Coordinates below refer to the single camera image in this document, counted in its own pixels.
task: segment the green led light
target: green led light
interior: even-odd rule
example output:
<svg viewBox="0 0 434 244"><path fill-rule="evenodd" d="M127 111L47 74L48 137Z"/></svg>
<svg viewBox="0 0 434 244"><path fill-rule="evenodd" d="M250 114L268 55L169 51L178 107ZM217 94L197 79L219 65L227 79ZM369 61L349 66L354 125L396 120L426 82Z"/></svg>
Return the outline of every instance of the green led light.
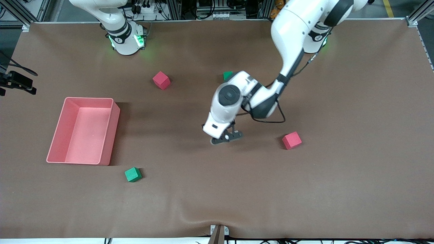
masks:
<svg viewBox="0 0 434 244"><path fill-rule="evenodd" d="M115 48L115 44L113 43L112 38L109 36L110 42L112 43L112 47Z"/></svg>
<svg viewBox="0 0 434 244"><path fill-rule="evenodd" d="M136 40L138 46L143 46L143 37L134 35L134 39Z"/></svg>

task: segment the red cube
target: red cube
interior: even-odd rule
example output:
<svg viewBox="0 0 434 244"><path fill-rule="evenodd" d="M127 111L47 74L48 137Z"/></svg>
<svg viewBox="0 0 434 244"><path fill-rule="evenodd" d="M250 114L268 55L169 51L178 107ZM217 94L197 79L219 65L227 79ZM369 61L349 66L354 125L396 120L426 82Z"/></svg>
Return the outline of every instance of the red cube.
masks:
<svg viewBox="0 0 434 244"><path fill-rule="evenodd" d="M154 80L154 83L160 87L161 90L165 90L170 85L170 80L167 75L165 75L163 72L158 72L157 75L152 78Z"/></svg>
<svg viewBox="0 0 434 244"><path fill-rule="evenodd" d="M287 134L283 138L283 143L285 144L286 149L290 150L296 146L299 146L301 144L301 139L297 132L293 132L291 134Z"/></svg>

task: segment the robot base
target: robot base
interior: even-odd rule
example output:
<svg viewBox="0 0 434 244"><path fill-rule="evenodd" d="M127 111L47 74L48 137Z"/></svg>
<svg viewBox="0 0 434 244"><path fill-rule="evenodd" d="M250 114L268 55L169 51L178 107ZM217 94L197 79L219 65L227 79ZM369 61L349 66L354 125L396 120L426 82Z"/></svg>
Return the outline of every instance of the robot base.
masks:
<svg viewBox="0 0 434 244"><path fill-rule="evenodd" d="M119 44L112 41L112 47L114 50L122 55L131 55L139 51L140 49L145 49L146 35L148 34L147 29L143 26L137 24L134 21L128 21L131 25L131 34L124 43Z"/></svg>

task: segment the wire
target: wire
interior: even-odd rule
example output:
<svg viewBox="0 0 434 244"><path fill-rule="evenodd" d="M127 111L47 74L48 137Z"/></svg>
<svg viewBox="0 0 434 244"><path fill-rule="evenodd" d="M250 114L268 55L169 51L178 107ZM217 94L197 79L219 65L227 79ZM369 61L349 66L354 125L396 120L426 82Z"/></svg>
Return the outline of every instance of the wire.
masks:
<svg viewBox="0 0 434 244"><path fill-rule="evenodd" d="M299 242L300 240L297 240L297 241L292 241L292 240L290 240L290 239L285 239L285 242L286 243L290 243L290 244L296 244L297 242Z"/></svg>
<svg viewBox="0 0 434 244"><path fill-rule="evenodd" d="M104 238L104 244L111 244L113 238Z"/></svg>
<svg viewBox="0 0 434 244"><path fill-rule="evenodd" d="M157 7L157 9L158 9L158 12L161 14L161 16L163 16L163 18L165 19L165 20L170 20L169 19L169 17L166 15L166 13L164 12L164 9L163 9L163 7L161 6L161 2L160 2L160 0L155 0L155 6Z"/></svg>
<svg viewBox="0 0 434 244"><path fill-rule="evenodd" d="M426 243L425 241L417 241L415 239L413 240L409 240L409 239L404 239L404 238L395 238L395 239L388 239L388 240L383 240L383 241L378 241L378 240L366 240L366 242L372 242L374 244L384 244L384 243L388 243L390 241L405 241L405 242L411 242L411 243L415 243L415 244L424 244Z"/></svg>
<svg viewBox="0 0 434 244"><path fill-rule="evenodd" d="M206 18L209 18L211 15L213 15L213 13L214 13L214 11L215 11L215 9L216 9L216 3L215 3L215 0L212 0L211 1L211 4L210 4L210 12L205 16L205 17L198 17L194 12L193 12L193 9L197 9L197 7L196 6L192 6L192 3L194 3L195 2L195 0L191 0L190 1L190 13L191 13L191 15L193 15L193 17L195 18L195 19L197 19L197 20L204 20L204 19L206 19Z"/></svg>
<svg viewBox="0 0 434 244"><path fill-rule="evenodd" d="M266 20L269 20L270 22L273 22L273 20L270 18L270 17L259 17L258 19L266 19Z"/></svg>
<svg viewBox="0 0 434 244"><path fill-rule="evenodd" d="M124 11L124 17L126 20L128 20L128 18L131 20L133 19L133 17L131 17L130 15L128 15L128 17L127 17L127 14L125 13L125 6L122 7L122 11Z"/></svg>
<svg viewBox="0 0 434 244"><path fill-rule="evenodd" d="M306 66L308 65L308 64L310 64L310 62L308 61L299 71L297 71L297 72L295 72L292 76L291 76L291 78L293 78L294 76L297 76L297 75L299 75L302 71L303 71L303 69L304 68L306 68Z"/></svg>
<svg viewBox="0 0 434 244"><path fill-rule="evenodd" d="M14 67L21 68L21 69L23 69L24 71L26 71L27 73L29 73L29 74L31 74L31 75L33 75L33 76L38 76L38 73L36 73L36 72L34 72L33 70L31 70L31 69L29 69L29 68L26 68L26 67L20 65L19 63L15 62L15 60L13 60L13 59L12 59L11 57L9 57L8 55L4 54L2 51L0 51L0 53L1 53L3 56L5 56L7 59L9 59L11 62L14 62L14 63L15 63L15 64L10 63L10 64L9 64L10 66L14 66Z"/></svg>
<svg viewBox="0 0 434 244"><path fill-rule="evenodd" d="M0 9L0 14L1 14L0 19L3 18L3 16L4 16L5 13L6 13L6 9L4 9L3 7L1 7L1 9Z"/></svg>
<svg viewBox="0 0 434 244"><path fill-rule="evenodd" d="M152 27L152 21L151 21L151 24L149 25L147 32L146 32L146 37L148 37L149 34L151 34L151 27Z"/></svg>
<svg viewBox="0 0 434 244"><path fill-rule="evenodd" d="M248 112L245 112L245 113L239 113L239 114L237 114L236 116L242 116L242 115L246 115L246 114L249 114Z"/></svg>
<svg viewBox="0 0 434 244"><path fill-rule="evenodd" d="M286 118L285 115L283 114L283 111L280 107L280 103L279 101L277 101L277 107L279 108L280 114L282 115L283 120L282 121L267 121L267 120L257 120L253 117L253 115L251 114L251 117L254 121L256 122L260 122L260 123L269 123L269 124L281 124L281 123L285 123L286 122Z"/></svg>

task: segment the black cable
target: black cable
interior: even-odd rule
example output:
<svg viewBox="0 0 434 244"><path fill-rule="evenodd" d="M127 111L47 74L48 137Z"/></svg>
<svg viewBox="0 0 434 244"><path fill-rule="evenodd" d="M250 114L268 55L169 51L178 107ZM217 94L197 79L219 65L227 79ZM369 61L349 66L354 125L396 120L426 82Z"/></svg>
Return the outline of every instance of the black cable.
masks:
<svg viewBox="0 0 434 244"><path fill-rule="evenodd" d="M166 13L164 12L164 9L163 9L163 7L161 6L161 2L160 2L160 0L155 0L155 6L157 7L157 9L158 9L158 12L161 14L161 16L163 16L163 18L165 19L165 20L170 20L169 19L169 17L166 15Z"/></svg>
<svg viewBox="0 0 434 244"><path fill-rule="evenodd" d="M214 11L215 11L215 9L216 9L216 3L215 3L215 0L212 0L211 1L211 4L210 4L210 12L205 16L205 17L198 17L194 12L193 12L193 10L194 9L197 9L197 7L196 6L192 6L191 4L192 3L194 3L195 2L195 0L191 0L190 1L190 13L191 13L191 15L193 15L193 17L195 18L195 19L197 19L197 20L204 20L204 19L206 19L206 18L209 18L211 15L213 15L213 13L214 13Z"/></svg>
<svg viewBox="0 0 434 244"><path fill-rule="evenodd" d="M297 241L292 241L292 240L290 240L290 239L285 239L285 242L286 243L290 243L290 244L296 244L297 242L299 242L300 240L297 240Z"/></svg>
<svg viewBox="0 0 434 244"><path fill-rule="evenodd" d="M270 18L270 17L259 17L258 19L266 19L266 20L269 20L270 22L273 22L273 20Z"/></svg>
<svg viewBox="0 0 434 244"><path fill-rule="evenodd" d="M256 122L260 122L260 123L269 123L269 124L281 124L281 123L285 123L286 122L286 118L285 115L283 114L283 111L280 107L280 103L279 101L277 101L277 107L279 108L280 114L282 115L283 120L282 121L266 121L266 120L257 120L253 117L253 115L251 115L252 119Z"/></svg>
<svg viewBox="0 0 434 244"><path fill-rule="evenodd" d="M128 20L128 18L127 18L127 13L125 13L125 7L122 7L122 11L124 11L124 17L125 17L125 19Z"/></svg>
<svg viewBox="0 0 434 244"><path fill-rule="evenodd" d="M111 244L113 238L104 238L104 244Z"/></svg>
<svg viewBox="0 0 434 244"><path fill-rule="evenodd" d="M38 76L38 73L36 73L36 72L34 72L33 70L31 70L31 69L29 69L29 68L26 68L26 67L20 65L19 63L15 62L15 60L13 60L13 59L12 59L11 57L9 57L8 55L4 54L1 50L0 50L0 53L1 53L3 56L5 56L7 59L9 59L11 62L14 62L14 63L15 63L15 64L10 63L10 64L9 64L10 66L14 66L14 67L21 68L21 69L23 69L24 71L26 71L27 73L29 73L29 74L31 74L31 75L33 75L33 76Z"/></svg>
<svg viewBox="0 0 434 244"><path fill-rule="evenodd" d="M6 9L4 9L3 7L1 7L1 9L0 9L0 14L1 14L0 19L3 18L3 16L4 16L5 13L6 13Z"/></svg>
<svg viewBox="0 0 434 244"><path fill-rule="evenodd" d="M146 37L148 37L149 34L151 34L151 27L152 27L152 21L151 21L151 24L149 25L148 30L146 31Z"/></svg>
<svg viewBox="0 0 434 244"><path fill-rule="evenodd" d="M384 243L388 243L390 241L405 241L405 242L412 242L415 244L423 244L422 242L416 241L416 240L409 240L409 239L404 239L404 238L395 238L395 239L390 239L390 240L385 240L385 241L379 241L379 244L384 244Z"/></svg>
<svg viewBox="0 0 434 244"><path fill-rule="evenodd" d="M268 19L268 20L270 20L271 22L273 21L272 19L270 19L270 18L268 18L268 17L260 17L260 19ZM326 38L332 33L332 30L333 30L333 28L334 27L332 27L331 29L330 29L330 31L329 31L329 33L325 36L325 38L324 38L324 40L326 40ZM316 58L316 56L318 55L318 53L321 51L321 49L322 49L322 47L323 47L324 45L321 45L321 47L319 48L319 50L309 59L309 61L307 61L307 63L300 69L300 70L298 70L297 72L295 72L294 74L292 74L291 75L291 78L293 78L293 77L295 77L295 76L297 76L297 75L299 75L315 58ZM273 85L273 83L274 83L274 81L273 82L271 82L270 84L268 84L268 85L266 85L265 87L266 88L269 88L270 86L272 86ZM262 123L284 123L285 121L286 121L286 118L285 118L285 115L283 114L283 112L282 112L282 110L281 110L281 108L280 108L280 104L279 104L279 102L277 102L277 107L279 108L279 110L280 110L280 113L282 114L282 117L283 117L283 121L262 121L262 120L256 120L255 118L253 118L252 117L252 119L254 120L254 121L256 121L256 122L262 122ZM246 114L249 114L248 112L244 112L244 113L239 113L239 114L237 114L236 116L242 116L242 115L246 115Z"/></svg>

